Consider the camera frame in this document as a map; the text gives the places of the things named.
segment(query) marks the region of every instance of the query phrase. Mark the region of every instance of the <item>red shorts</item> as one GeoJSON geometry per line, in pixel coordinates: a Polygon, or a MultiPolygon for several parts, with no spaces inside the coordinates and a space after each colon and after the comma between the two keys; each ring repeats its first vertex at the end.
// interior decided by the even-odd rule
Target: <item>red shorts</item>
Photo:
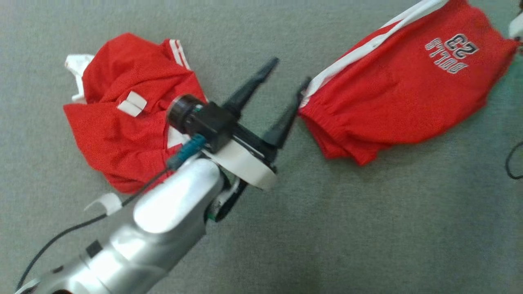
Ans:
{"type": "Polygon", "coordinates": [[[478,111],[517,48],[465,0],[424,0],[315,77],[300,115],[327,158],[365,165],[478,111]]]}

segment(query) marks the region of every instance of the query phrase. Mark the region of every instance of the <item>white stripe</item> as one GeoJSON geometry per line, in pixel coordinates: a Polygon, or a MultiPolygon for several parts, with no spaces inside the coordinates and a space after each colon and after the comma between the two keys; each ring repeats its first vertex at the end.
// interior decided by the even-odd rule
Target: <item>white stripe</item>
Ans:
{"type": "Polygon", "coordinates": [[[438,9],[442,8],[447,2],[449,2],[449,0],[423,0],[420,3],[411,7],[410,9],[408,9],[406,12],[401,13],[399,16],[395,17],[392,21],[388,22],[387,24],[392,24],[400,20],[400,16],[403,18],[403,20],[400,21],[397,25],[395,25],[390,31],[388,31],[385,34],[378,35],[366,44],[362,45],[361,47],[356,48],[351,53],[345,55],[338,61],[334,62],[331,66],[324,69],[321,73],[319,73],[319,75],[312,79],[311,84],[309,85],[309,88],[306,91],[305,99],[303,100],[301,107],[307,105],[307,103],[310,100],[310,96],[316,93],[321,87],[328,83],[328,81],[330,81],[333,76],[338,74],[348,65],[362,59],[370,52],[374,51],[374,49],[379,47],[383,42],[385,42],[386,39],[388,39],[391,35],[393,35],[402,27],[424,16],[427,16],[433,13],[434,11],[437,11],[438,9]]]}
{"type": "Polygon", "coordinates": [[[185,67],[188,69],[188,70],[191,70],[191,68],[189,67],[189,63],[187,62],[187,59],[185,59],[185,53],[184,53],[184,48],[181,46],[180,44],[180,40],[176,40],[176,44],[178,45],[178,50],[180,52],[180,55],[181,55],[181,59],[184,61],[185,63],[185,67]]]}
{"type": "Polygon", "coordinates": [[[176,47],[176,40],[170,39],[169,40],[170,49],[173,51],[174,60],[176,60],[176,63],[180,66],[184,66],[184,64],[181,62],[180,53],[178,52],[178,48],[176,47]]]}

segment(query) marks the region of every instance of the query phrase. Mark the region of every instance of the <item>red garment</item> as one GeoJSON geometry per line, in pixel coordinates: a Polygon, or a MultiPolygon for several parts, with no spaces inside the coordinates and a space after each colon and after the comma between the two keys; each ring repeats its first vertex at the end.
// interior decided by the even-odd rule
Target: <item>red garment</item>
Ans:
{"type": "Polygon", "coordinates": [[[442,7],[373,43],[402,17],[394,19],[344,55],[373,51],[317,81],[323,86],[300,112],[327,158],[352,156],[365,165],[392,145],[444,133],[486,104],[518,43],[465,0],[434,2],[442,7]]]}
{"type": "Polygon", "coordinates": [[[134,193],[166,168],[166,109],[182,94],[205,97],[179,42],[160,45],[126,33],[108,41],[83,75],[87,104],[64,111],[88,164],[122,193],[134,193]],[[133,117],[117,106],[133,91],[147,104],[133,117]]]}

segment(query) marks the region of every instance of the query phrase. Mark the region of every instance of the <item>robotic arm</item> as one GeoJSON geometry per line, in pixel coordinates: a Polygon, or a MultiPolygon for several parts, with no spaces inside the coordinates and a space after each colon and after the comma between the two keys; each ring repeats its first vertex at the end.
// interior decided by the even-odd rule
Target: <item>robotic arm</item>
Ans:
{"type": "Polygon", "coordinates": [[[186,145],[192,151],[167,163],[177,172],[140,198],[109,238],[94,241],[72,261],[15,294],[147,293],[205,235],[208,220],[219,222],[229,213],[247,185],[269,189],[276,179],[274,160],[310,79],[262,139],[238,120],[277,62],[267,63],[221,107],[190,95],[176,98],[167,121],[192,137],[186,145]]]}

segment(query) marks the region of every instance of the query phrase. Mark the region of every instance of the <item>gray surface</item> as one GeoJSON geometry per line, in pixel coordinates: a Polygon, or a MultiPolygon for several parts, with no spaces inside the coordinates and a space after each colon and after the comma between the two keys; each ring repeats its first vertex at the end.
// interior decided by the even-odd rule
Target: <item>gray surface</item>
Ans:
{"type": "MultiPolygon", "coordinates": [[[[278,56],[279,67],[244,119],[260,133],[304,76],[415,1],[382,3],[2,0],[0,292],[13,292],[33,254],[57,232],[99,213],[82,209],[111,191],[85,163],[62,112],[76,93],[63,67],[67,54],[95,53],[126,31],[155,42],[178,38],[205,92],[218,101],[278,56]]],[[[516,12],[516,1],[472,3],[503,32],[516,12]]],[[[518,293],[523,182],[510,180],[503,162],[523,139],[522,77],[518,58],[474,117],[430,142],[382,152],[365,168],[323,159],[299,121],[279,158],[274,191],[248,189],[151,293],[518,293]]],[[[30,278],[107,234],[119,218],[61,240],[30,278]]]]}

